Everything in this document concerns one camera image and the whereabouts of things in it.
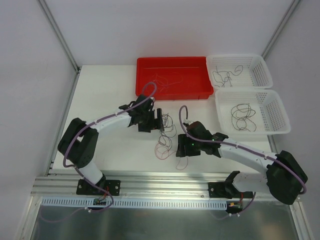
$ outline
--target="metal frame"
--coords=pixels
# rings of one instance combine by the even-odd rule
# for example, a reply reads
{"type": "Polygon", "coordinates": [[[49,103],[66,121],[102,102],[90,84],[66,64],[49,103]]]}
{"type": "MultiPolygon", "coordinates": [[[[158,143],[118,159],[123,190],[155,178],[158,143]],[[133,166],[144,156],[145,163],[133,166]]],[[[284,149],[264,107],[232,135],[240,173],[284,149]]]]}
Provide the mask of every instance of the metal frame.
{"type": "Polygon", "coordinates": [[[53,167],[53,164],[54,164],[54,161],[55,161],[55,157],[56,157],[56,154],[57,154],[57,151],[58,151],[59,140],[61,139],[63,131],[64,131],[64,126],[65,126],[66,121],[67,121],[68,112],[69,112],[69,109],[70,109],[70,106],[71,106],[71,102],[72,102],[72,99],[73,99],[75,91],[76,91],[76,86],[77,86],[77,83],[78,83],[79,76],[80,76],[80,70],[74,76],[74,80],[73,80],[73,83],[72,83],[72,86],[71,86],[71,89],[70,89],[70,92],[69,92],[69,95],[68,95],[69,97],[67,98],[67,100],[65,102],[65,105],[64,105],[64,108],[63,108],[63,114],[62,114],[61,120],[59,122],[59,127],[57,129],[56,134],[55,134],[54,143],[53,143],[53,146],[51,148],[51,152],[50,152],[50,155],[49,155],[49,158],[48,158],[48,165],[47,165],[47,168],[46,168],[45,175],[47,175],[49,173],[49,171],[53,167]]]}
{"type": "Polygon", "coordinates": [[[46,0],[36,0],[36,1],[38,2],[41,10],[43,11],[46,19],[48,20],[54,34],[56,35],[57,39],[59,40],[59,42],[62,46],[62,49],[64,50],[66,56],[68,57],[71,65],[73,66],[74,70],[76,72],[78,72],[80,70],[80,68],[79,68],[73,54],[71,53],[71,51],[68,47],[68,44],[67,44],[64,36],[62,35],[62,33],[58,27],[58,24],[56,23],[56,20],[48,7],[48,4],[46,3],[46,0]]]}
{"type": "MultiPolygon", "coordinates": [[[[76,70],[76,76],[65,104],[64,113],[61,118],[59,129],[55,136],[55,144],[50,153],[49,165],[45,176],[37,177],[31,192],[31,200],[28,206],[28,211],[25,217],[23,227],[20,229],[18,236],[21,240],[28,240],[32,236],[32,230],[36,223],[36,217],[39,211],[42,196],[56,197],[73,197],[79,198],[76,195],[79,175],[74,169],[54,170],[52,169],[53,161],[57,153],[57,144],[62,136],[64,125],[70,109],[73,95],[79,78],[80,68],[77,65],[52,13],[45,0],[37,0],[43,10],[47,20],[49,21],[52,30],[55,32],[58,40],[61,43],[64,52],[70,60],[73,68],[76,70]]],[[[266,59],[273,49],[281,32],[287,25],[289,19],[297,9],[301,0],[293,0],[288,10],[284,14],[282,20],[274,31],[266,48],[262,53],[262,57],[266,59]]],[[[272,136],[268,137],[270,148],[277,153],[275,141],[272,136]]],[[[224,181],[228,176],[227,173],[156,173],[156,172],[123,172],[123,171],[104,171],[107,179],[121,180],[121,192],[118,198],[135,198],[135,199],[170,199],[170,200],[210,200],[208,192],[208,182],[224,181]]],[[[276,201],[270,194],[259,193],[256,196],[256,201],[276,201]]],[[[293,221],[301,240],[311,239],[312,235],[309,223],[307,221],[303,205],[298,199],[290,206],[293,221]]]]}

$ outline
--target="black mounting bracket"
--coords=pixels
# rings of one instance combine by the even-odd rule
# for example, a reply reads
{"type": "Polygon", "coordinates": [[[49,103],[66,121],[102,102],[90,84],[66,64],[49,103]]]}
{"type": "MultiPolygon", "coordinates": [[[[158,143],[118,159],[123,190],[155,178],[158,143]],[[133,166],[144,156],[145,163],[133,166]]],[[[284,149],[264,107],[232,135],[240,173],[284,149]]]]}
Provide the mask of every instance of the black mounting bracket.
{"type": "MultiPolygon", "coordinates": [[[[102,189],[106,189],[112,196],[120,195],[120,180],[105,180],[103,186],[100,186],[102,189]]],[[[101,196],[104,193],[98,190],[95,187],[92,187],[89,183],[87,183],[84,179],[80,179],[78,181],[78,185],[76,188],[77,195],[97,195],[101,196]]]]}
{"type": "MultiPolygon", "coordinates": [[[[225,182],[208,182],[208,191],[209,191],[209,198],[212,199],[220,199],[220,198],[227,198],[227,199],[240,199],[241,192],[238,190],[234,190],[232,195],[226,194],[225,189],[225,182]]],[[[252,199],[254,193],[252,191],[245,191],[243,192],[244,199],[252,199]]]]}

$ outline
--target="white wall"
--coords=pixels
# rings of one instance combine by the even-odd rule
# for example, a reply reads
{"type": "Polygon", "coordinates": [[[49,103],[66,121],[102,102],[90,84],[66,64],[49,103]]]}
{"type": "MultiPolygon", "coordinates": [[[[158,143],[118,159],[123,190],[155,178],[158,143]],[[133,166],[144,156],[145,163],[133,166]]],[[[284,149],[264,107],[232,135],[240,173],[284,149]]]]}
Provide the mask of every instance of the white wall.
{"type": "Polygon", "coordinates": [[[261,54],[292,0],[47,0],[79,65],[261,54]]]}
{"type": "Polygon", "coordinates": [[[0,7],[0,238],[12,240],[47,166],[75,72],[35,0],[0,7]]]}
{"type": "Polygon", "coordinates": [[[302,196],[315,239],[320,239],[320,1],[303,0],[266,63],[292,131],[279,135],[279,150],[296,157],[309,177],[302,196]]]}

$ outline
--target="tangled wire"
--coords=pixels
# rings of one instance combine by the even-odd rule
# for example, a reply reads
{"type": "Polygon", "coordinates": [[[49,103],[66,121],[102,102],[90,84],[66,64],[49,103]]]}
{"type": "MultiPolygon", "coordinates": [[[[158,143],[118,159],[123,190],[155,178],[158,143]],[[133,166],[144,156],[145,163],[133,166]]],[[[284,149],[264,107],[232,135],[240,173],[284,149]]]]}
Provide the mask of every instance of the tangled wire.
{"type": "Polygon", "coordinates": [[[227,82],[229,82],[229,83],[230,83],[230,87],[232,87],[232,83],[231,83],[232,78],[231,78],[231,75],[233,75],[233,76],[239,76],[239,75],[242,73],[242,71],[244,70],[244,66],[242,66],[242,65],[236,66],[235,69],[234,69],[234,73],[233,73],[232,71],[218,71],[218,67],[217,67],[217,66],[215,66],[215,69],[216,69],[216,71],[213,71],[213,72],[212,72],[213,78],[214,78],[214,80],[215,80],[216,83],[221,83],[221,84],[222,84],[221,86],[215,84],[215,86],[216,86],[216,87],[219,87],[219,88],[224,88],[227,82]],[[221,81],[218,81],[218,80],[216,79],[215,73],[220,76],[221,81]]]}
{"type": "Polygon", "coordinates": [[[249,103],[241,103],[231,109],[231,123],[238,131],[255,132],[257,125],[250,119],[256,114],[249,103]]]}
{"type": "MultiPolygon", "coordinates": [[[[154,154],[158,159],[165,160],[176,152],[176,150],[172,150],[172,139],[177,135],[177,129],[172,117],[168,113],[162,115],[162,122],[164,131],[160,130],[160,137],[158,139],[158,143],[155,145],[154,154]]],[[[175,169],[181,171],[186,169],[189,164],[189,159],[188,157],[186,158],[186,165],[183,168],[178,168],[180,162],[181,158],[175,169]]]]}

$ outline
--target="white plastic basket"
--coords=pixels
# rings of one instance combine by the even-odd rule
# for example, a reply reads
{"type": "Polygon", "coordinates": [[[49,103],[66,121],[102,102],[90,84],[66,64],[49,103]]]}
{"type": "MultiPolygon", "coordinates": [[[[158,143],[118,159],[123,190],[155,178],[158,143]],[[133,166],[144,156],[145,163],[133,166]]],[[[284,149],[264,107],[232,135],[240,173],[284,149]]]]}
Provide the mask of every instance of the white plastic basket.
{"type": "Polygon", "coordinates": [[[219,89],[215,93],[215,105],[221,129],[226,134],[272,135],[291,130],[278,93],[270,89],[219,89]]]}
{"type": "Polygon", "coordinates": [[[267,64],[259,55],[210,55],[206,57],[206,66],[215,89],[268,89],[273,86],[267,64]]]}

